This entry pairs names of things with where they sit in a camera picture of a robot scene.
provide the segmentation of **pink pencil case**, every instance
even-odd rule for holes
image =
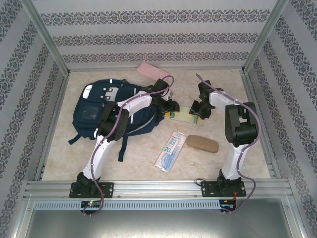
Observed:
[[[159,78],[164,78],[165,76],[170,75],[169,73],[159,68],[156,68],[148,63],[140,64],[140,66],[137,68],[137,72],[154,80],[158,80]]]

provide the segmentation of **navy backpack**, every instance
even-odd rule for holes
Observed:
[[[103,79],[86,85],[80,95],[73,114],[73,125],[78,132],[75,138],[68,141],[75,143],[80,137],[88,137],[91,140],[97,138],[102,112],[108,101],[121,102],[142,89],[141,86],[131,84],[127,80]],[[123,155],[127,146],[128,136],[149,133],[159,124],[164,117],[157,106],[151,105],[143,108],[129,118],[118,161],[123,161]]]

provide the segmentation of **price label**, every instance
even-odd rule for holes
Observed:
[[[178,142],[180,141],[180,139],[181,139],[181,135],[177,132],[174,132],[171,138],[169,139],[168,143],[166,144],[164,148],[164,152],[171,155],[175,147],[177,146]]]

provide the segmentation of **floral border pattern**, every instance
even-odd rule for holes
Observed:
[[[307,188],[307,182],[305,181],[303,171],[301,167],[298,165],[298,161],[294,153],[292,143],[289,140],[284,122],[280,116],[273,93],[268,84],[264,70],[260,64],[260,60],[258,58],[255,60],[253,67],[257,74],[263,94],[265,96],[265,101],[271,113],[271,118],[273,120],[275,129],[278,133],[278,138],[280,140],[286,161],[290,168],[290,173],[293,176],[293,180],[295,181],[295,186],[298,189],[298,194],[300,195],[300,199],[303,204],[303,209],[306,211],[306,217],[309,220],[310,226],[312,226],[313,234],[317,236],[316,207],[313,204],[312,196],[309,194],[310,191]]]
[[[305,151],[311,161],[311,166],[314,168],[314,173],[317,173],[317,143],[314,141],[315,138],[312,136],[312,131],[306,123],[306,118],[301,111],[301,107],[297,102],[297,99],[295,98],[291,84],[288,82],[282,65],[278,60],[275,50],[269,40],[267,40],[264,44],[263,50],[274,73],[274,76],[276,77],[281,94],[283,95],[288,106],[290,115],[294,121],[294,125],[296,126],[297,132],[299,133],[299,138],[301,139],[302,144],[305,146]]]
[[[33,23],[30,21],[26,27],[23,35],[14,49],[12,57],[9,59],[9,63],[6,65],[6,68],[3,71],[0,79],[0,110],[2,110],[2,105],[5,103],[5,99],[8,97],[13,82],[16,80],[18,72],[24,63],[27,54],[34,42],[34,39],[38,31]]]
[[[6,130],[7,134],[4,135],[4,138],[2,140],[0,148],[0,178],[2,178],[2,173],[4,172],[6,164],[8,163],[8,159],[11,156],[11,151],[18,137],[18,133],[20,131],[22,122],[24,121],[26,112],[29,109],[34,91],[40,80],[43,68],[46,64],[49,54],[50,52],[47,46],[44,44],[41,48],[38,58],[35,61],[33,70],[30,73],[27,83],[24,86],[17,108],[14,111],[12,121],[10,122],[9,127]]]
[[[12,185],[9,189],[10,193],[7,195],[7,200],[4,203],[4,209],[1,211],[2,215],[0,217],[0,236],[2,237],[5,237],[5,233],[8,230],[8,225],[12,219],[14,208],[17,204],[18,196],[21,191],[22,181],[24,180],[25,173],[27,172],[27,167],[29,166],[29,160],[33,153],[34,145],[36,143],[36,139],[38,137],[41,124],[43,122],[43,118],[52,94],[54,84],[56,82],[58,72],[58,65],[56,62],[54,62],[45,89],[43,91],[40,104],[38,105],[38,109],[35,114],[35,118],[33,120],[33,124],[31,126],[27,141],[25,142],[23,153],[21,154],[17,169],[14,173],[14,179],[12,180]]]
[[[270,11],[264,10],[158,10],[42,13],[47,26],[188,23],[188,22],[265,22]]]
[[[275,30],[282,40],[285,49],[289,57],[295,66],[298,75],[300,76],[309,97],[312,99],[312,103],[315,105],[317,110],[317,77],[313,68],[310,67],[310,63],[305,57],[302,48],[299,46],[293,32],[287,25],[284,17],[280,17],[275,25]]]
[[[159,52],[63,55],[66,63],[246,60],[249,52]]]
[[[312,0],[291,0],[297,13],[310,30],[313,39],[317,41],[317,7]]]
[[[257,33],[175,33],[175,34],[127,34],[94,36],[54,36],[58,47],[62,46],[103,46],[140,44],[212,44],[239,43],[253,44]]]
[[[19,0],[7,0],[0,10],[0,42],[3,41],[5,35],[11,28],[12,23],[22,9]]]

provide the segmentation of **wire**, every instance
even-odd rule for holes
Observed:
[[[236,208],[234,211],[231,212],[231,213],[234,213],[234,212],[238,211],[239,209],[241,209],[241,207],[243,207],[243,206],[246,204],[246,202],[250,199],[250,197],[252,196],[252,194],[254,193],[254,191],[255,191],[255,189],[256,189],[256,181],[255,181],[253,178],[250,178],[250,177],[247,177],[247,176],[241,174],[240,171],[239,171],[239,165],[240,165],[240,161],[241,161],[241,158],[242,158],[242,155],[243,155],[244,151],[245,151],[246,149],[250,148],[251,146],[253,146],[255,143],[257,143],[257,141],[258,141],[258,140],[260,139],[260,137],[261,137],[262,127],[261,127],[260,119],[259,119],[258,115],[257,115],[250,107],[248,107],[247,105],[245,105],[245,104],[239,102],[238,100],[236,100],[236,99],[230,97],[229,95],[227,95],[227,94],[224,93],[223,91],[219,91],[218,89],[216,89],[215,87],[213,87],[211,84],[208,84],[207,82],[205,82],[205,81],[203,80],[203,78],[202,78],[199,74],[196,73],[196,76],[197,76],[204,84],[206,84],[206,85],[209,86],[211,89],[213,89],[215,92],[217,92],[217,93],[223,95],[224,97],[226,97],[226,98],[232,100],[234,103],[237,103],[237,104],[241,105],[242,107],[244,107],[245,109],[247,109],[249,112],[251,112],[251,114],[255,117],[255,119],[256,119],[256,121],[257,121],[257,123],[258,123],[259,132],[258,132],[257,137],[255,138],[255,140],[254,140],[251,144],[247,145],[246,147],[244,147],[244,148],[241,150],[240,155],[239,155],[239,157],[238,157],[237,166],[236,166],[237,172],[238,172],[238,174],[239,174],[241,177],[243,177],[243,178],[245,178],[245,179],[248,179],[248,180],[251,180],[251,181],[253,182],[253,188],[252,188],[252,191],[250,192],[250,194],[248,195],[248,197],[246,198],[246,200],[245,200],[238,208]]]
[[[94,157],[95,157],[95,154],[96,154],[97,150],[98,150],[98,149],[100,148],[100,146],[103,144],[104,140],[106,140],[107,138],[109,138],[109,137],[114,133],[116,127],[118,126],[118,123],[119,123],[119,120],[120,120],[120,117],[121,117],[122,110],[123,110],[124,106],[126,106],[128,103],[130,103],[131,101],[133,101],[133,100],[136,99],[136,98],[144,97],[144,96],[147,96],[147,95],[159,94],[159,93],[165,92],[166,90],[169,90],[169,89],[171,88],[171,86],[174,84],[174,77],[173,77],[172,75],[167,75],[167,76],[165,76],[164,78],[162,78],[162,80],[165,80],[165,79],[168,78],[168,77],[170,77],[170,78],[172,79],[172,82],[171,82],[170,85],[168,85],[167,88],[162,89],[162,90],[159,90],[159,91],[156,91],[156,92],[144,93],[144,94],[141,94],[141,95],[140,95],[140,94],[139,94],[139,95],[135,95],[134,97],[128,99],[128,100],[120,107],[120,110],[119,110],[119,113],[118,113],[118,117],[117,117],[117,119],[115,120],[115,123],[114,123],[114,125],[113,125],[112,130],[109,132],[108,135],[106,135],[106,136],[104,136],[104,137],[102,138],[102,140],[100,141],[100,143],[97,145],[97,147],[96,147],[95,150],[93,151],[93,154],[92,154],[91,160],[90,160],[90,171],[91,171],[91,177],[93,178],[94,184],[96,185],[96,187],[97,187],[97,189],[99,190],[100,195],[101,195],[101,199],[100,199],[100,200],[101,200],[101,205],[100,205],[99,209],[98,209],[96,212],[94,212],[93,214],[86,214],[86,213],[85,213],[85,210],[86,210],[87,206],[84,207],[84,209],[83,209],[83,214],[84,214],[84,216],[87,216],[87,215],[88,215],[89,217],[91,217],[91,216],[94,216],[94,215],[98,214],[98,213],[101,211],[101,209],[103,208],[103,206],[104,206],[104,201],[105,201],[104,193],[103,193],[102,189],[100,188],[100,186],[98,185],[98,183],[97,183],[97,181],[96,181],[96,178],[95,178],[95,175],[94,175],[94,171],[93,171],[93,166],[94,166],[93,162],[94,162]]]

